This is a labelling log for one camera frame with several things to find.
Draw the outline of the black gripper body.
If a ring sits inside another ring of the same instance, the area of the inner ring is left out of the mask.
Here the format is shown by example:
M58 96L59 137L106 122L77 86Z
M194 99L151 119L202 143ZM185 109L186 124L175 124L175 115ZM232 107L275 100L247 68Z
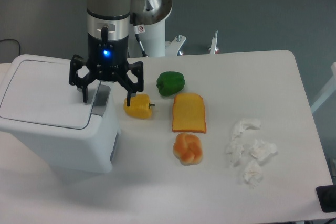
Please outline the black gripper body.
M88 35L87 68L95 79L117 81L117 77L126 79L128 57L128 37L117 41L101 40Z

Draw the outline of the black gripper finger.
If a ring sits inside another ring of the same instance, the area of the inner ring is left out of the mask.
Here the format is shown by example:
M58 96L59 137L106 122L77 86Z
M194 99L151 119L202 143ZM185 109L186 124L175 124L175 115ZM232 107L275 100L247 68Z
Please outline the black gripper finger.
M136 82L133 82L129 78L129 71L137 78ZM129 107L131 105L131 97L136 95L137 92L142 92L144 90L143 62L137 61L130 64L126 61L124 64L119 65L115 75L117 82L127 91L126 106Z
M78 70L83 66L86 66L89 72L81 78L78 76ZM82 100L84 103L87 103L88 101L88 85L97 80L97 78L97 65L95 65L90 59L85 61L83 57L77 54L73 55L70 61L69 84L82 90Z

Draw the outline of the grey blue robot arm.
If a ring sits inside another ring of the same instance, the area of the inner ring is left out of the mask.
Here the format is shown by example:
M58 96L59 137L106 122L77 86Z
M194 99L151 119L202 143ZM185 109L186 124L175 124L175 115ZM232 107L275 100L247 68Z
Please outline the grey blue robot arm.
M128 63L131 0L87 0L88 59L73 55L69 84L82 90L88 101L95 80L118 82L131 95L144 89L143 62Z

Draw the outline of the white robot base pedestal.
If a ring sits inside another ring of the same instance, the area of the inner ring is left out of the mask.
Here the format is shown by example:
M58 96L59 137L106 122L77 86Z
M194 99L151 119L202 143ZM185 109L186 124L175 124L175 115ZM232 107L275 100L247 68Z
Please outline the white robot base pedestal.
M172 11L172 0L131 0L130 36L165 36L166 19Z

